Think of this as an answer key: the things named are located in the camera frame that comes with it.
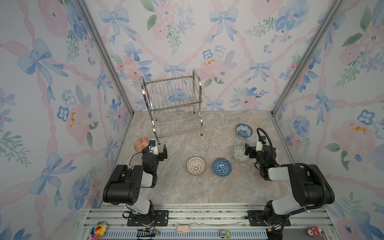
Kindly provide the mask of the dark blue patterned bowl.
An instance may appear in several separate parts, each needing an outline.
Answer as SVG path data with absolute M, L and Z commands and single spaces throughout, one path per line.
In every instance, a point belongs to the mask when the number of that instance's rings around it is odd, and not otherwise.
M 218 158 L 213 161 L 212 170 L 219 177 L 227 177 L 232 173 L 232 164 L 227 159 Z

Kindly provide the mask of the white maroon patterned bowl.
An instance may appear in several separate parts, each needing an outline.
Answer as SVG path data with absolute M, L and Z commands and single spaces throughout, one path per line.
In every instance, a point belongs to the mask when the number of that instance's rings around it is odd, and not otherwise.
M 206 163 L 202 158 L 193 157 L 187 161 L 186 168 L 191 175 L 198 176 L 206 170 Z

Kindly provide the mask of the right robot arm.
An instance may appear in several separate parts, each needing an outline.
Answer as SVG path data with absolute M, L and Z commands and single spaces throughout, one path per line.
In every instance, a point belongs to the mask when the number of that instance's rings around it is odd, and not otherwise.
M 322 208 L 335 201 L 335 194 L 317 165 L 303 163 L 279 165 L 275 161 L 276 149 L 259 144 L 245 145 L 245 155 L 256 159 L 255 166 L 266 181 L 287 181 L 291 192 L 266 203 L 262 212 L 248 211 L 245 217 L 251 224 L 270 226 L 271 231 L 283 230 L 289 217 Z

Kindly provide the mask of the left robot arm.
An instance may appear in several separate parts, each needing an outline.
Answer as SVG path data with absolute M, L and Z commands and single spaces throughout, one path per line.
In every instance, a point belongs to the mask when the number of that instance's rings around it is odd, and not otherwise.
M 142 188 L 154 188 L 158 175 L 159 162 L 168 158 L 166 146 L 159 152 L 155 142 L 142 151 L 142 164 L 129 167 L 117 165 L 103 191 L 103 201 L 112 205 L 125 205 L 123 212 L 129 227 L 165 227 L 168 225 L 169 211 L 155 210 L 152 201 L 140 194 Z

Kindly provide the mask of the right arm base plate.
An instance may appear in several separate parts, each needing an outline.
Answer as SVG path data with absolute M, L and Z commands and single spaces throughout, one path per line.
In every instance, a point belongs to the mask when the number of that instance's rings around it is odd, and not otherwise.
M 279 227 L 284 218 L 284 215 L 259 210 L 248 210 L 247 214 L 245 219 L 249 220 L 251 227 Z

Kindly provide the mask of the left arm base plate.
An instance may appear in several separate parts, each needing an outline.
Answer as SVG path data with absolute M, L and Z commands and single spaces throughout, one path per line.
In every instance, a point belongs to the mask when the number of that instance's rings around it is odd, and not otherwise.
M 166 227 L 169 222 L 168 210 L 150 210 L 146 215 L 124 212 L 123 218 L 127 219 L 128 227 Z

